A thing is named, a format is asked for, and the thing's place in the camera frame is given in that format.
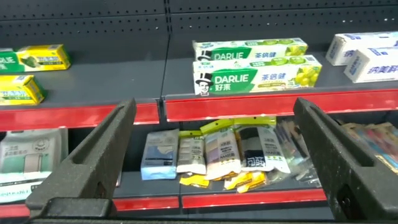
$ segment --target product package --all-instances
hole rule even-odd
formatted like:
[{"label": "product package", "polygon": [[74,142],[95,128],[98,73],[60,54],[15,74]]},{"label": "product package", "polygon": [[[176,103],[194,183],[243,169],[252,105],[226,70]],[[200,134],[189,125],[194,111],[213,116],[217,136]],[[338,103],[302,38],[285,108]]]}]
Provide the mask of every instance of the product package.
[{"label": "product package", "polygon": [[368,32],[336,34],[326,59],[334,66],[347,65],[355,50],[361,48],[392,47],[398,42],[398,32]]},{"label": "product package", "polygon": [[37,105],[46,94],[33,75],[0,76],[0,106]]},{"label": "product package", "polygon": [[300,38],[193,42],[195,59],[199,61],[304,55],[307,48]]},{"label": "product package", "polygon": [[0,49],[0,73],[66,70],[69,66],[62,44]]},{"label": "product package", "polygon": [[359,49],[344,74],[353,83],[398,80],[398,47]]},{"label": "product package", "polygon": [[251,172],[252,181],[247,184],[244,184],[236,189],[238,193],[245,193],[249,190],[258,189],[259,187],[263,187],[268,184],[267,176],[264,172],[257,171]]},{"label": "product package", "polygon": [[210,181],[205,179],[204,175],[199,174],[183,174],[180,179],[180,184],[186,186],[200,187],[200,188],[208,188]]},{"label": "product package", "polygon": [[253,174],[252,172],[241,172],[236,177],[232,177],[230,179],[226,179],[224,181],[224,189],[232,190],[236,187],[240,187],[242,185],[248,184],[252,182]]},{"label": "product package", "polygon": [[205,140],[201,131],[180,131],[177,173],[206,174]]},{"label": "product package", "polygon": [[241,172],[241,161],[231,119],[220,119],[202,126],[205,137],[206,180]]},{"label": "product package", "polygon": [[389,139],[389,136],[375,132],[373,130],[375,128],[374,125],[364,126],[348,123],[343,125],[343,127],[362,146],[372,149],[376,158],[391,171],[398,174],[398,147]]},{"label": "product package", "polygon": [[175,179],[178,129],[149,133],[141,161],[143,180]]},{"label": "product package", "polygon": [[312,55],[193,63],[195,94],[255,93],[312,87],[322,65]]},{"label": "product package", "polygon": [[67,155],[67,129],[8,131],[0,142],[0,203],[26,199]]},{"label": "product package", "polygon": [[243,153],[242,171],[290,173],[275,133],[276,117],[236,118],[238,148]]}]

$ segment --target cardboard box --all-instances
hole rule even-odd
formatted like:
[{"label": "cardboard box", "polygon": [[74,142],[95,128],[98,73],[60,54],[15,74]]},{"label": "cardboard box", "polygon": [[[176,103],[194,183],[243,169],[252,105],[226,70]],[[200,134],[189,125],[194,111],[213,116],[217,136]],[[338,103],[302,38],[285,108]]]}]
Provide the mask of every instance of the cardboard box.
[{"label": "cardboard box", "polygon": [[0,73],[66,70],[70,60],[63,45],[0,49]]},{"label": "cardboard box", "polygon": [[0,105],[37,105],[45,96],[33,75],[0,75]]},{"label": "cardboard box", "polygon": [[193,42],[195,60],[236,60],[304,55],[308,45],[300,38]]},{"label": "cardboard box", "polygon": [[354,83],[398,80],[398,47],[359,49],[344,70]]},{"label": "cardboard box", "polygon": [[312,55],[193,63],[201,96],[286,90],[315,85],[322,65]]},{"label": "cardboard box", "polygon": [[397,45],[398,32],[336,34],[326,53],[326,59],[334,66],[347,65],[357,49]]}]

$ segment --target white package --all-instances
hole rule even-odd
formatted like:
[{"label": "white package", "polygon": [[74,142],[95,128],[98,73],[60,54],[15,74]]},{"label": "white package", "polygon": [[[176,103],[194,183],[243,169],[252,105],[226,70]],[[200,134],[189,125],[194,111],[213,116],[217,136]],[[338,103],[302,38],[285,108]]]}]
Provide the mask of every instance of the white package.
[{"label": "white package", "polygon": [[178,152],[177,173],[206,174],[205,142],[203,136],[181,138]]},{"label": "white package", "polygon": [[359,49],[344,74],[353,83],[398,80],[398,47]]},{"label": "white package", "polygon": [[147,135],[141,161],[143,180],[174,179],[177,176],[178,129]]},{"label": "white package", "polygon": [[347,65],[355,50],[362,48],[393,47],[398,45],[398,32],[368,32],[336,34],[326,59],[334,66]]},{"label": "white package", "polygon": [[0,203],[26,199],[67,155],[67,129],[8,131],[0,142]]},{"label": "white package", "polygon": [[231,172],[241,172],[238,145],[231,128],[221,129],[205,136],[207,171],[206,180],[213,180]]}]

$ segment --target plastic packaging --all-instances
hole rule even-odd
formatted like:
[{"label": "plastic packaging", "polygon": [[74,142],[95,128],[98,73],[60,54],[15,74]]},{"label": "plastic packaging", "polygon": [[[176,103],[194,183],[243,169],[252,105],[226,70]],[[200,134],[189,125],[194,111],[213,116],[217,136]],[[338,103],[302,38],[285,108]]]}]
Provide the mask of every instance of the plastic packaging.
[{"label": "plastic packaging", "polygon": [[141,161],[143,180],[175,179],[178,129],[149,133]]},{"label": "plastic packaging", "polygon": [[205,140],[201,131],[180,131],[177,173],[206,174]]},{"label": "plastic packaging", "polygon": [[237,118],[234,120],[239,150],[243,152],[243,171],[290,173],[275,133],[276,117]]},{"label": "plastic packaging", "polygon": [[200,128],[205,137],[206,180],[217,179],[231,172],[241,172],[241,161],[232,125],[232,120],[221,119]]},{"label": "plastic packaging", "polygon": [[236,177],[226,179],[224,181],[224,189],[231,190],[236,187],[240,187],[244,184],[250,183],[253,180],[253,175],[251,172],[241,172]]},{"label": "plastic packaging", "polygon": [[200,188],[208,188],[210,181],[205,179],[204,175],[189,175],[183,174],[180,179],[180,184],[187,185],[187,186],[194,186]]},{"label": "plastic packaging", "polygon": [[236,189],[238,193],[245,193],[249,190],[258,189],[268,184],[267,176],[264,172],[257,171],[251,172],[252,181],[247,184],[244,184]]},{"label": "plastic packaging", "polygon": [[26,199],[67,155],[67,129],[8,131],[0,142],[0,203]]}]

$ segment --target store shelf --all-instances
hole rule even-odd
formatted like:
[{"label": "store shelf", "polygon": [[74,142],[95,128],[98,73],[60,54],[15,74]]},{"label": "store shelf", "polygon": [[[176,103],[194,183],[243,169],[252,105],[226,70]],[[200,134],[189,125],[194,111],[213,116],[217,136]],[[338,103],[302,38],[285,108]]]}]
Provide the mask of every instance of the store shelf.
[{"label": "store shelf", "polygon": [[96,126],[116,104],[131,98],[137,101],[136,124],[159,123],[167,41],[166,36],[66,40],[72,66],[33,73],[48,97],[37,106],[0,106],[0,131]]},{"label": "store shelf", "polygon": [[182,207],[205,208],[326,201],[322,189],[294,179],[285,179],[245,194],[238,194],[235,190],[223,190],[223,187],[223,181],[212,182],[209,189],[181,185]]},{"label": "store shelf", "polygon": [[[268,37],[279,36],[276,34],[263,36],[263,38]],[[353,84],[343,73],[344,67],[331,66],[325,60],[325,52],[321,51],[324,49],[322,43],[310,37],[303,38],[310,46],[309,54],[314,54],[323,65],[315,88],[250,95],[195,96],[192,75],[192,40],[201,40],[201,38],[203,37],[180,35],[170,40],[162,92],[167,121],[292,115],[297,97],[314,102],[327,113],[396,110],[398,108],[398,82]],[[255,38],[259,38],[258,34],[253,35],[252,39]],[[213,40],[223,39],[225,37],[221,34],[213,36]]]}]

